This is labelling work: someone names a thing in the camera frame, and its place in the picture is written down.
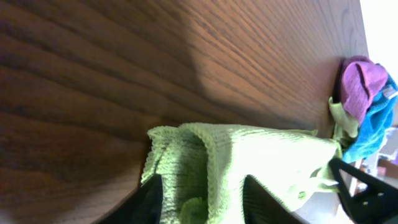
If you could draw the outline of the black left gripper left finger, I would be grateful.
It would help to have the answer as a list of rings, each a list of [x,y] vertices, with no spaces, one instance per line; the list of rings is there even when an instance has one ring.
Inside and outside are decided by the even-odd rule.
[[[99,224],[159,224],[162,201],[162,179],[156,174],[127,200],[101,218]]]

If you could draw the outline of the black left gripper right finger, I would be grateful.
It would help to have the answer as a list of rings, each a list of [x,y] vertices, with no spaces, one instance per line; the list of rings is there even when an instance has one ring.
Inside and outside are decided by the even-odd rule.
[[[305,224],[300,216],[289,213],[251,175],[243,187],[245,224]]]

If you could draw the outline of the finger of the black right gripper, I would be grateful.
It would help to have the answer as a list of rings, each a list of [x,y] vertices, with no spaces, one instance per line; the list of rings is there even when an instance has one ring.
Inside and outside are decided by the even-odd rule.
[[[334,158],[329,168],[338,183],[338,196],[347,216],[357,224],[397,223],[397,189],[363,171]],[[341,173],[345,172],[367,185],[367,188],[350,195]]]

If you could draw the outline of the light green cloth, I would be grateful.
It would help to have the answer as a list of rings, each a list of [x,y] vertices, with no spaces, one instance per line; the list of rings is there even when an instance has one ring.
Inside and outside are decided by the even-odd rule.
[[[141,180],[162,178],[162,223],[243,223],[249,176],[290,212],[315,192],[336,191],[327,165],[342,157],[341,146],[316,131],[185,123],[148,136]]]

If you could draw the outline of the blue cloth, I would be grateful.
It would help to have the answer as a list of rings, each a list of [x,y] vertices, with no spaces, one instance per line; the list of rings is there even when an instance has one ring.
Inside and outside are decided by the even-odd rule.
[[[385,89],[397,92],[397,84],[390,75],[386,85],[373,98],[373,102],[359,127],[358,137],[343,153],[343,161],[352,163],[365,159],[382,147],[384,133],[387,128],[392,126],[394,107],[397,103],[397,96],[392,98],[384,96],[382,91]]]

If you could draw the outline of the yellow-green cloth in pile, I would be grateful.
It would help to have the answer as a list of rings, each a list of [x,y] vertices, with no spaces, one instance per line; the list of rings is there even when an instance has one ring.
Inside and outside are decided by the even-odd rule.
[[[335,122],[332,138],[346,151],[358,137],[359,122],[344,110],[341,102],[335,103],[332,96],[328,99],[328,107]]]

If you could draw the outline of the purple cloth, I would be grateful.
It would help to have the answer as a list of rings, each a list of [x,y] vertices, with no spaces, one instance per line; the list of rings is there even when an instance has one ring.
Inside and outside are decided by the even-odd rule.
[[[343,61],[340,100],[343,109],[357,119],[359,125],[387,79],[387,70],[366,56],[357,55]]]

